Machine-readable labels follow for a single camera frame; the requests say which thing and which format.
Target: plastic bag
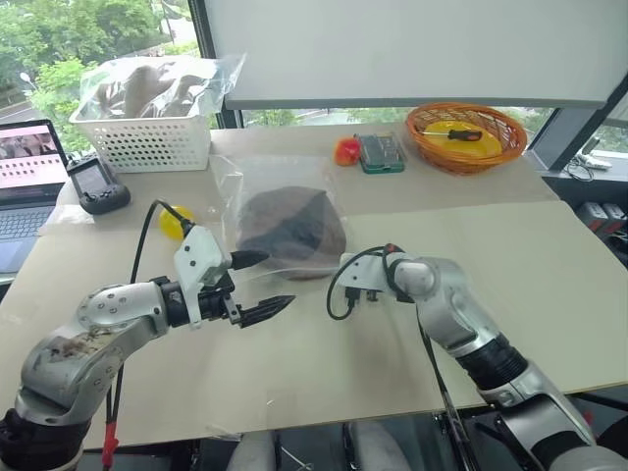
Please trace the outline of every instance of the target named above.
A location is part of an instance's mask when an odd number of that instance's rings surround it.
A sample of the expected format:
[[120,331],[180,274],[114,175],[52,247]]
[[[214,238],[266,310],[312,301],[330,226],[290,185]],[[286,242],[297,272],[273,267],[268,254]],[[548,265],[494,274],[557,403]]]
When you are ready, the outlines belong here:
[[346,235],[327,173],[329,159],[210,159],[226,204],[224,239],[231,248],[268,252],[264,265],[284,278],[321,278],[336,270]]
[[126,57],[80,80],[77,121],[209,116],[234,89],[245,56]]

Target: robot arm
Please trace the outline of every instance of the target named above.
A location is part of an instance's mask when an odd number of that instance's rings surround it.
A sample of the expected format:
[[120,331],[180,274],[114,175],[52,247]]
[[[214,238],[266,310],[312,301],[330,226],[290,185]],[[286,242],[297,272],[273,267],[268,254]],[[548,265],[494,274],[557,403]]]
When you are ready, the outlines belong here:
[[627,469],[619,455],[596,446],[571,402],[509,344],[454,262],[393,252],[383,263],[382,256],[368,254],[346,265],[338,284],[416,303],[426,334],[467,371],[480,396],[499,411],[497,426],[516,455],[540,470]]
[[229,319],[248,327],[273,317],[294,296],[276,296],[251,309],[233,299],[228,269],[254,265],[259,252],[229,254],[205,228],[194,226],[175,255],[178,282],[99,289],[73,319],[42,340],[22,369],[15,408],[0,421],[0,470],[72,469],[91,417],[124,362],[171,327],[200,327]]

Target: white roller shade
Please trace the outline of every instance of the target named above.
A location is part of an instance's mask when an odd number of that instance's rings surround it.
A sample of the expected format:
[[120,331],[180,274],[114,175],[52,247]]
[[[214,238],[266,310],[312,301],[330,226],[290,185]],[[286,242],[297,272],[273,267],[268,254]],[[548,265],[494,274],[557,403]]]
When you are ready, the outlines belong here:
[[628,0],[205,1],[217,54],[248,54],[231,108],[600,106],[628,72]]

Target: yellow ball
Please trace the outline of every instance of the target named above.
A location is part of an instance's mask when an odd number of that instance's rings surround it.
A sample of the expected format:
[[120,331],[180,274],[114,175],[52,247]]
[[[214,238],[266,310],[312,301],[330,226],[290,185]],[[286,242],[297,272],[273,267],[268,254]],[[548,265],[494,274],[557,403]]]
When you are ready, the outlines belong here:
[[[191,221],[194,220],[194,214],[184,206],[173,206],[173,208],[185,218],[190,219]],[[183,229],[181,229],[181,224],[177,218],[170,214],[166,209],[162,209],[161,213],[159,213],[159,228],[169,238],[174,240],[183,240]]]

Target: laptop screen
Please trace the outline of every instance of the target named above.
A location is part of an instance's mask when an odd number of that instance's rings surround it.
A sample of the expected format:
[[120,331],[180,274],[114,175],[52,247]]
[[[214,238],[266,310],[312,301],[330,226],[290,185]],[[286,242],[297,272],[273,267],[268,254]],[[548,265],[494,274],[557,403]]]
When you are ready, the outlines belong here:
[[0,205],[54,200],[66,165],[49,121],[0,125]]

